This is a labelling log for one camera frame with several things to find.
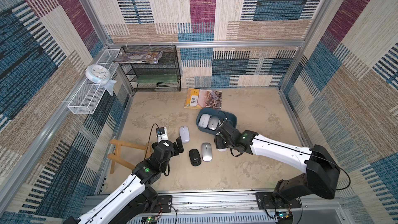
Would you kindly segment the silver slim computer mouse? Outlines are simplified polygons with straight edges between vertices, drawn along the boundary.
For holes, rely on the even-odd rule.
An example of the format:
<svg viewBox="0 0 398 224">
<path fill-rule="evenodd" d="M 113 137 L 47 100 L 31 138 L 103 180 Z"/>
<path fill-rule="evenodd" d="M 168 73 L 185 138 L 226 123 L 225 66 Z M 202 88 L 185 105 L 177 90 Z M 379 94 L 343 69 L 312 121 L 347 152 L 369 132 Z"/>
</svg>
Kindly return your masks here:
<svg viewBox="0 0 398 224">
<path fill-rule="evenodd" d="M 202 159 L 204 162 L 212 161 L 212 147 L 210 143 L 202 144 Z"/>
</svg>

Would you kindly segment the black computer mouse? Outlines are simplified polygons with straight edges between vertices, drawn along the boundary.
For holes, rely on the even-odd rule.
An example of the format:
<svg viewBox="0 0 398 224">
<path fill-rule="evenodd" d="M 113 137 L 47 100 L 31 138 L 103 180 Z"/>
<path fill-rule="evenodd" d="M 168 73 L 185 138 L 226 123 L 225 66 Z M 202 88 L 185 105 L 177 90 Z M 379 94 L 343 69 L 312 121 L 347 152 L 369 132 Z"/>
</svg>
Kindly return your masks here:
<svg viewBox="0 0 398 224">
<path fill-rule="evenodd" d="M 190 158 L 190 163 L 193 167 L 197 167 L 202 163 L 200 153 L 197 149 L 191 149 L 189 151 L 189 158 Z"/>
</svg>

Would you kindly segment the teal plastic storage box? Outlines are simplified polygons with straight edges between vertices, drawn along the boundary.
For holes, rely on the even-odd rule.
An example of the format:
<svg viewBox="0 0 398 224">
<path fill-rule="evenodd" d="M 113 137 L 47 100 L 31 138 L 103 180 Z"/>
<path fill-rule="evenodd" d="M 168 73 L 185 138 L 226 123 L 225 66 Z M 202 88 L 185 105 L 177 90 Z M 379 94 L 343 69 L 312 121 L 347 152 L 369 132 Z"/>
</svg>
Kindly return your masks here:
<svg viewBox="0 0 398 224">
<path fill-rule="evenodd" d="M 202 124 L 202 122 L 201 122 L 201 118 L 205 114 L 209 115 L 208 121 L 207 121 L 207 124 L 208 124 L 207 127 L 204 127 L 204 124 Z M 234 128 L 236 128 L 236 126 L 237 126 L 237 117 L 234 114 L 207 107 L 207 108 L 203 108 L 199 111 L 199 114 L 195 121 L 197 128 L 202 132 L 205 132 L 205 133 L 208 133 L 211 135 L 216 135 L 217 134 L 216 128 L 210 129 L 210 119 L 213 116 L 218 118 L 219 123 L 222 123 L 223 120 L 226 120 Z"/>
</svg>

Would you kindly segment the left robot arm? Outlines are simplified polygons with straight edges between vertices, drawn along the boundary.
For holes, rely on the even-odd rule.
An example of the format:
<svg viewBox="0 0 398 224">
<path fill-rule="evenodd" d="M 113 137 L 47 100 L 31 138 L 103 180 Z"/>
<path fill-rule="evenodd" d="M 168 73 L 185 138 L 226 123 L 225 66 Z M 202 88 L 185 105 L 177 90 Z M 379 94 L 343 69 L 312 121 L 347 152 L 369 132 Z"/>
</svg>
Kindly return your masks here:
<svg viewBox="0 0 398 224">
<path fill-rule="evenodd" d="M 175 143 L 162 140 L 152 145 L 153 153 L 140 162 L 127 179 L 105 200 L 81 215 L 69 217 L 65 224 L 125 224 L 157 204 L 158 193 L 151 188 L 162 174 L 170 173 L 171 157 L 183 152 L 181 138 Z"/>
</svg>

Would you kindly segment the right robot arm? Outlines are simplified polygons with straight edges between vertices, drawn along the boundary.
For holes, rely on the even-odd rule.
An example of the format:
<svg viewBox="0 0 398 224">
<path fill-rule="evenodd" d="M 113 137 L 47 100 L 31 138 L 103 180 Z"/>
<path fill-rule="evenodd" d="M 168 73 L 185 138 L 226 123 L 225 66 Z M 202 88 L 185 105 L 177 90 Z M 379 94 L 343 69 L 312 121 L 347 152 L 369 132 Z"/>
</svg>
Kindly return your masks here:
<svg viewBox="0 0 398 224">
<path fill-rule="evenodd" d="M 267 138 L 257 132 L 239 132 L 227 121 L 216 129 L 215 144 L 218 149 L 229 148 L 239 155 L 264 156 L 292 166 L 301 174 L 278 181 L 271 199 L 275 206 L 284 207 L 293 200 L 316 195 L 332 200 L 337 191 L 341 169 L 320 145 L 312 148 L 298 147 Z"/>
</svg>

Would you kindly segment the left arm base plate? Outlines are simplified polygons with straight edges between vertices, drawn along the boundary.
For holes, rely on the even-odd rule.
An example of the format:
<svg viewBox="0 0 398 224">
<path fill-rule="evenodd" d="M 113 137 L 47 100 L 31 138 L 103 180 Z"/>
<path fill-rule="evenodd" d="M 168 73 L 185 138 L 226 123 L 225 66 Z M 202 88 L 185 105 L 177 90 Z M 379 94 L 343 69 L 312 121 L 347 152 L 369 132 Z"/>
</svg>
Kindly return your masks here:
<svg viewBox="0 0 398 224">
<path fill-rule="evenodd" d="M 171 205 L 173 204 L 172 195 L 159 195 L 152 210 L 152 213 L 170 213 L 172 211 Z"/>
</svg>

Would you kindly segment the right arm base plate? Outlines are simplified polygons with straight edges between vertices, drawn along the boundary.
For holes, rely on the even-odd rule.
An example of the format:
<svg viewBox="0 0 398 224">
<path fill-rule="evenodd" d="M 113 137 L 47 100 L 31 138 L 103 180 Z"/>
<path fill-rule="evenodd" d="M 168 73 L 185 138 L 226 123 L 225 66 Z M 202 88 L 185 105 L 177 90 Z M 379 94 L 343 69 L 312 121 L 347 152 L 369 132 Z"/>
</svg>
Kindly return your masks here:
<svg viewBox="0 0 398 224">
<path fill-rule="evenodd" d="M 298 198 L 292 200 L 290 203 L 283 203 L 282 201 L 276 201 L 272 198 L 271 192 L 256 192 L 256 203 L 258 209 L 289 209 L 289 208 L 301 208 L 302 205 Z"/>
</svg>

